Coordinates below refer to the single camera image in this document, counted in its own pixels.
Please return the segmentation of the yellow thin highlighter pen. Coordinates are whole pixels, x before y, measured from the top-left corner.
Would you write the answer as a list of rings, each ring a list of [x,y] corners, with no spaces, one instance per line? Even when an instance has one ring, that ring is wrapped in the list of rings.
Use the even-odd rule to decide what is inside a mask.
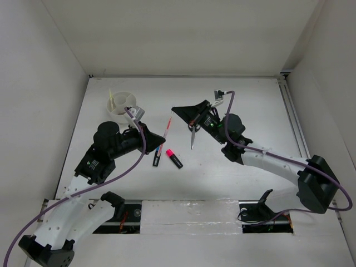
[[[113,112],[115,110],[115,107],[114,107],[113,95],[110,88],[109,88],[109,95],[110,95],[111,112]]]

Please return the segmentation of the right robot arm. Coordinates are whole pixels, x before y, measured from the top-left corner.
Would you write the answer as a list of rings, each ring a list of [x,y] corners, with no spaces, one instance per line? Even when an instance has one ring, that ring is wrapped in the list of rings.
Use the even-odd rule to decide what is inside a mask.
[[[259,204],[253,206],[263,219],[270,219],[280,211],[303,210],[324,214],[331,208],[330,204],[339,190],[339,181],[323,157],[314,155],[307,159],[279,155],[245,137],[245,126],[238,115],[228,112],[219,117],[216,107],[207,100],[195,106],[173,107],[171,110],[189,128],[205,130],[220,143],[223,146],[221,152],[229,161],[262,169],[294,185],[286,199],[278,196],[273,201],[268,198],[273,190],[264,192]]]

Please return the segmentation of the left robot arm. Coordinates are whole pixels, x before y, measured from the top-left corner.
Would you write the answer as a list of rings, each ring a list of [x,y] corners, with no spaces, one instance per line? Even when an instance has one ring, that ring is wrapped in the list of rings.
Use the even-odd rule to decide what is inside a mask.
[[[40,266],[69,266],[79,245],[100,225],[122,218],[125,201],[113,192],[104,193],[89,211],[94,189],[102,186],[115,169],[115,160],[139,150],[149,154],[165,142],[139,122],[120,132],[115,122],[103,122],[93,136],[93,144],[75,169],[63,199],[55,203],[47,220],[19,241],[19,247]]]

